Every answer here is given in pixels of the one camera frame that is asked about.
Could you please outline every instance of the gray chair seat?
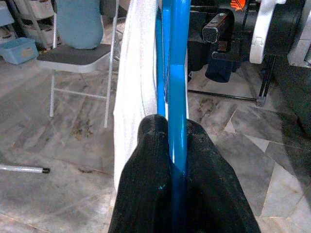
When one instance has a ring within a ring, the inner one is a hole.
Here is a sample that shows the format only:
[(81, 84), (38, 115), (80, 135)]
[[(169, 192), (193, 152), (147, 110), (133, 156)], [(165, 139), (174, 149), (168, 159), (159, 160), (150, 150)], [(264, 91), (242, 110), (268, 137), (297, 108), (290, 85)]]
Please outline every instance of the gray chair seat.
[(87, 73), (110, 53), (110, 45), (100, 44), (92, 50), (79, 50), (67, 45), (58, 46), (37, 57), (38, 65), (55, 70)]

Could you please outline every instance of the white towel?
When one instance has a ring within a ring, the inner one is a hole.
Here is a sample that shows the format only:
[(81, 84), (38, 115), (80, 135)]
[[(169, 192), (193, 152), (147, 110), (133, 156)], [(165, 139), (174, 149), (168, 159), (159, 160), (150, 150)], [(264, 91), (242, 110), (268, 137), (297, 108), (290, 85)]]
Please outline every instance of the white towel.
[(141, 120), (156, 114), (157, 9), (157, 0), (131, 0), (127, 13), (114, 109), (116, 190), (123, 167), (137, 146)]

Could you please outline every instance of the teal cushion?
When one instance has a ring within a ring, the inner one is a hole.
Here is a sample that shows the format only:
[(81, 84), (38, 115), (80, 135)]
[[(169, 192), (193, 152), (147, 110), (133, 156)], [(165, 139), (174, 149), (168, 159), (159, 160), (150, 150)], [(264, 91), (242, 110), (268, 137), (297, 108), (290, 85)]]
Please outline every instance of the teal cushion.
[(57, 30), (65, 44), (93, 49), (103, 37), (99, 0), (56, 0)]

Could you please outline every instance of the metal leg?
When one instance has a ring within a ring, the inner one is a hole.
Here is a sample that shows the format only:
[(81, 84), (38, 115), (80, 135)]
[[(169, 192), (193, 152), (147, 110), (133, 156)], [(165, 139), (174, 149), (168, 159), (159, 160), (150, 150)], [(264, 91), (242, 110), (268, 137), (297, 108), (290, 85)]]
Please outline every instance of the metal leg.
[(271, 56), (269, 58), (268, 67), (267, 67), (266, 73), (264, 75), (264, 79), (262, 81), (259, 96), (258, 96), (257, 101), (256, 101), (257, 106), (259, 106), (259, 107), (263, 107), (264, 104), (266, 103), (266, 98), (267, 98), (268, 89), (269, 89), (271, 78), (272, 78), (272, 72), (273, 72), (273, 67), (274, 67), (275, 61), (276, 61), (276, 56)]
[(116, 0), (116, 14), (113, 18), (113, 23), (112, 23), (112, 41), (111, 41), (111, 48), (110, 48), (107, 100), (106, 100), (105, 121), (104, 121), (104, 127), (105, 128), (107, 128), (107, 125), (108, 125), (109, 102), (110, 102), (111, 79), (112, 79), (112, 65), (113, 65), (113, 52), (114, 52), (114, 47), (115, 47), (118, 10), (119, 10), (119, 0)]
[(50, 104), (50, 117), (54, 116), (54, 88), (55, 88), (55, 70), (52, 71), (51, 83), (51, 104)]

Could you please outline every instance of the plastic storage container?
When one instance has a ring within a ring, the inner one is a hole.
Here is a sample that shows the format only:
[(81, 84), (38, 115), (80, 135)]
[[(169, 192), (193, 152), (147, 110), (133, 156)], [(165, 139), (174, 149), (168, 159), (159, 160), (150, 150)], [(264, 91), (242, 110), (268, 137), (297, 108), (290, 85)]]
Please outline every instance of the plastic storage container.
[(15, 39), (15, 33), (10, 32), (6, 28), (0, 28), (0, 44), (4, 44)]
[(5, 61), (20, 64), (38, 56), (35, 41), (29, 38), (18, 38), (0, 45), (0, 55)]
[(0, 1), (0, 26), (14, 23), (14, 19), (9, 12), (8, 6), (5, 1)]
[(25, 1), (28, 1), (36, 18), (47, 18), (54, 14), (51, 0), (14, 0), (18, 10), (23, 15), (30, 15)]
[[(27, 37), (34, 39), (39, 44), (43, 44), (42, 39), (40, 38), (37, 30), (35, 29), (33, 25), (23, 25), (22, 27), (25, 29)], [(39, 24), (39, 27), (46, 40), (46, 43), (52, 44), (53, 43), (53, 26), (47, 25), (47, 24)]]

